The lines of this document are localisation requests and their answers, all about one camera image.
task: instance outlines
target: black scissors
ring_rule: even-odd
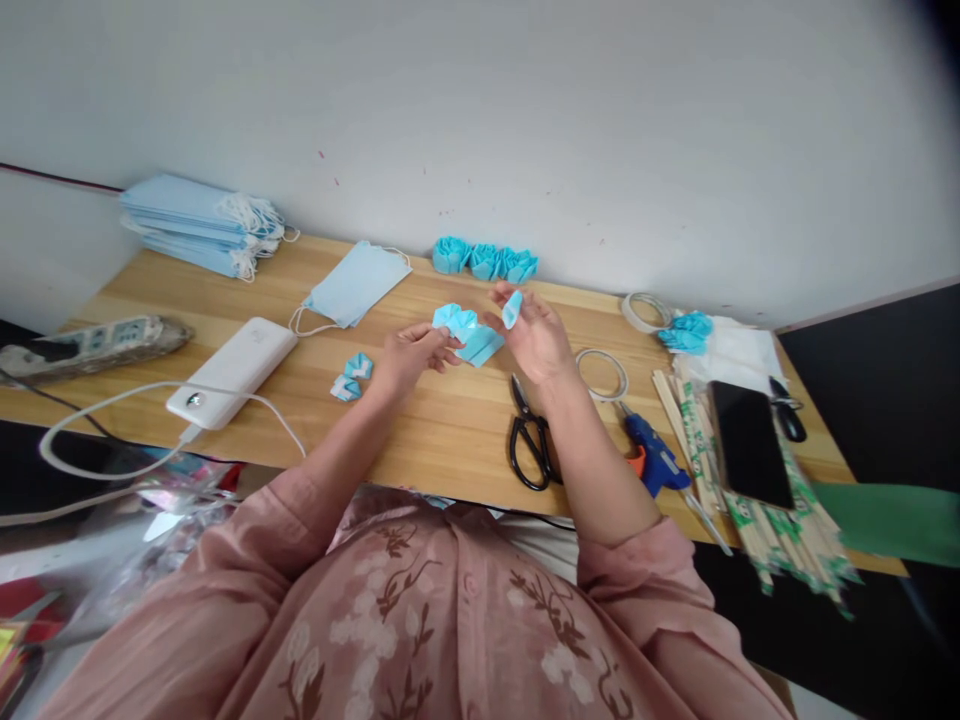
[[[547,449],[547,430],[550,429],[550,426],[544,418],[535,415],[533,410],[530,409],[530,403],[527,401],[526,393],[523,392],[523,386],[520,384],[520,379],[516,375],[514,375],[510,381],[510,389],[513,391],[513,401],[517,404],[517,410],[520,412],[520,416],[513,419],[513,430],[510,433],[510,465],[513,466],[513,471],[517,474],[517,477],[520,478],[520,482],[531,490],[537,490],[538,492],[540,490],[546,490],[551,480],[563,484],[563,480],[560,479],[560,474],[555,471],[550,464],[550,451]],[[527,429],[530,423],[537,426],[539,446]],[[533,482],[524,475],[523,470],[520,469],[520,463],[517,462],[517,438],[520,437],[520,435],[523,435],[527,447],[530,448],[530,452],[533,453],[534,460],[536,460],[537,465],[540,466],[541,477],[539,483]]]

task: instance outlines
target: white power bank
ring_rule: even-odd
[[[297,344],[289,329],[250,318],[187,382],[220,390],[253,393]],[[167,410],[204,430],[221,430],[246,398],[182,387],[167,400]]]

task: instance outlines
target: green paper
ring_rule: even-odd
[[[960,495],[912,485],[813,488],[847,547],[960,568]]]

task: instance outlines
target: blue paper flower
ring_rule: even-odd
[[[496,245],[474,245],[470,253],[470,270],[480,280],[495,280],[499,253]]]
[[[673,321],[668,330],[661,330],[657,336],[671,352],[704,355],[707,352],[707,338],[713,332],[713,320],[702,312],[681,315]]]
[[[346,375],[341,375],[333,383],[333,387],[330,388],[330,394],[337,398],[337,400],[351,402],[361,395],[360,383],[356,380],[351,380]]]
[[[675,319],[672,327],[674,330],[689,330],[705,338],[713,332],[713,320],[710,319],[709,315],[697,310]]]
[[[445,275],[461,272],[469,258],[470,246],[460,238],[440,238],[433,246],[433,267]]]
[[[466,347],[456,354],[474,367],[480,367],[503,347],[503,338],[491,327],[481,325],[473,310],[461,310],[455,303],[437,308],[433,314],[434,327],[447,327],[450,334]]]
[[[497,251],[497,277],[507,279],[507,273],[514,266],[517,254],[510,248]]]
[[[537,274],[539,267],[540,259],[531,255],[529,250],[524,250],[513,256],[513,267],[507,270],[506,279],[514,285],[523,285]]]
[[[433,313],[434,327],[450,327],[450,318],[460,312],[460,306],[456,303],[450,303],[437,308]]]
[[[363,378],[369,380],[373,373],[373,360],[363,353],[357,353],[347,360],[347,365],[343,369],[343,374],[348,378]]]

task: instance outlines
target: smartphone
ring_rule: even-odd
[[[793,510],[770,399],[719,380],[710,383],[709,391],[724,485],[738,495]]]

